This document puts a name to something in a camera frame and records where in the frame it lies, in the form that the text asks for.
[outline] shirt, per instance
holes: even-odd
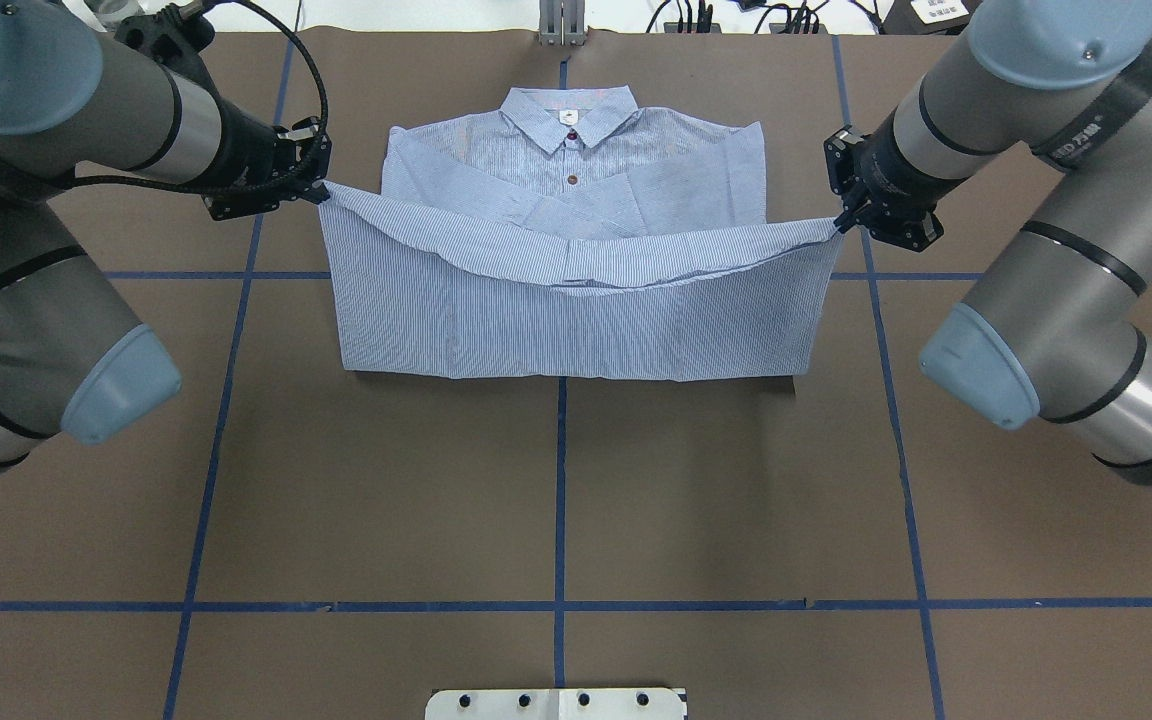
[[[350,370],[799,374],[841,249],[827,218],[765,223],[758,124],[641,109],[628,88],[394,128],[382,195],[329,191]]]

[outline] brown table surface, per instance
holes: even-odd
[[[336,182],[376,190],[391,126],[555,88],[570,53],[571,88],[763,122],[772,219],[836,214],[840,78],[873,128],[947,44],[305,40]],[[205,56],[273,118],[282,38]],[[314,113],[297,59],[285,83],[283,118]],[[796,395],[347,373],[312,206],[212,223],[188,197],[61,197],[185,384],[0,478],[0,717],[419,719],[437,688],[555,683],[684,687],[699,720],[1152,717],[1152,495],[915,364],[1055,181],[1011,151],[943,202],[924,255],[873,247],[870,268],[847,238]],[[1152,290],[1135,320],[1152,334]]]

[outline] blue tape grid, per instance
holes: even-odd
[[[842,111],[842,122],[851,123],[851,106],[847,101],[847,77],[842,67],[842,44],[838,36],[833,41],[833,67],[838,74],[838,100]],[[918,539],[918,520],[914,514],[914,490],[909,483],[909,462],[905,461],[905,437],[900,423],[900,407],[896,404],[896,384],[892,379],[890,355],[887,353],[887,329],[882,324],[882,304],[878,295],[878,278],[874,255],[869,233],[861,234],[861,249],[865,255],[865,272],[869,274],[869,302],[873,308],[874,332],[878,335],[878,359],[882,364],[882,386],[887,393],[887,414],[890,416],[892,437],[896,439],[896,456],[900,461],[900,484],[905,497],[905,533],[909,537],[909,555],[914,562],[914,589],[918,594],[918,615],[923,629],[923,651],[927,657],[929,684],[932,692],[932,711],[935,720],[945,720],[945,700],[941,694],[941,669],[937,664],[937,638],[932,634],[932,611],[927,606],[927,578],[923,575],[923,551]]]
[[[850,105],[847,101],[846,70],[842,65],[842,50],[838,37],[832,37],[833,56],[838,74],[838,99],[844,122],[850,122]],[[288,44],[283,60],[283,76],[280,83],[275,118],[283,113],[287,97],[288,76],[291,69],[291,45]],[[559,86],[567,85],[567,60],[559,65]],[[195,546],[189,564],[187,588],[182,602],[141,602],[141,601],[0,601],[0,612],[161,612],[161,614],[179,614],[177,645],[164,704],[164,720],[170,720],[179,696],[180,675],[184,667],[189,623],[195,614],[271,614],[271,612],[347,612],[347,614],[457,614],[457,612],[545,612],[554,617],[554,684],[566,684],[566,614],[567,612],[874,612],[874,611],[916,611],[923,629],[924,651],[929,665],[929,690],[932,694],[932,705],[937,720],[943,720],[945,707],[940,684],[940,670],[937,666],[937,644],[932,632],[932,611],[1061,611],[1061,609],[1152,609],[1152,597],[1047,597],[1047,598],[960,598],[960,600],[937,600],[929,598],[927,584],[922,564],[918,523],[914,509],[914,493],[910,490],[909,468],[905,462],[904,438],[900,424],[900,410],[895,382],[890,372],[890,356],[887,350],[886,328],[882,324],[882,308],[879,302],[879,282],[972,282],[980,273],[881,273],[874,266],[872,242],[863,237],[865,258],[864,273],[833,273],[832,279],[841,282],[869,283],[870,302],[872,302],[874,328],[879,355],[881,355],[882,381],[887,393],[887,407],[890,415],[893,438],[896,441],[900,461],[901,488],[905,498],[905,530],[910,544],[910,556],[914,562],[914,579],[916,600],[813,600],[793,598],[791,600],[767,601],[568,601],[566,598],[566,502],[567,502],[567,378],[558,379],[558,482],[556,509],[554,509],[554,600],[553,601],[464,601],[464,602],[206,602],[197,601],[198,574],[200,574],[202,552],[206,543],[207,524],[211,514],[211,502],[215,494],[217,473],[220,462],[220,445],[223,439],[225,422],[228,418],[229,401],[233,393],[234,365],[238,357],[238,341],[242,340],[243,325],[247,319],[247,305],[255,281],[325,281],[328,272],[257,272],[256,255],[260,249],[262,220],[257,217],[252,227],[252,237],[247,252],[247,267],[242,272],[209,272],[209,270],[120,270],[106,273],[109,279],[122,281],[241,281],[242,291],[238,296],[238,310],[234,319],[234,332],[230,340],[229,359],[225,370],[223,388],[221,389],[220,410],[215,417],[215,433],[212,437],[212,448],[209,461],[204,497],[202,497]]]

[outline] label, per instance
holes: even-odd
[[[943,23],[946,20],[968,17],[963,0],[910,0],[923,24]]]
[[[1092,122],[1089,122],[1087,126],[1079,129],[1078,132],[1075,132],[1074,137],[1069,138],[1069,142],[1066,142],[1064,145],[1048,152],[1047,157],[1056,164],[1061,164],[1066,160],[1076,159],[1078,156],[1083,156],[1084,152],[1092,149],[1092,138],[1100,135],[1100,131],[1102,130],[1101,122],[1104,120],[1105,118],[1102,115],[1096,115],[1096,118],[1092,118]]]

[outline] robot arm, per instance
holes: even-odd
[[[101,442],[180,386],[46,199],[145,184],[202,195],[218,220],[326,199],[325,114],[285,129],[225,100],[198,59],[212,5],[129,18],[109,40],[58,3],[0,3],[0,473],[61,430]],[[75,179],[79,161],[151,181]]]
[[[1060,35],[1052,28],[1060,28]],[[947,192],[1015,142],[1064,173],[924,348],[923,372],[1005,429],[1064,425],[1152,487],[1152,1],[984,3],[872,136],[826,141],[841,228],[914,251]]]

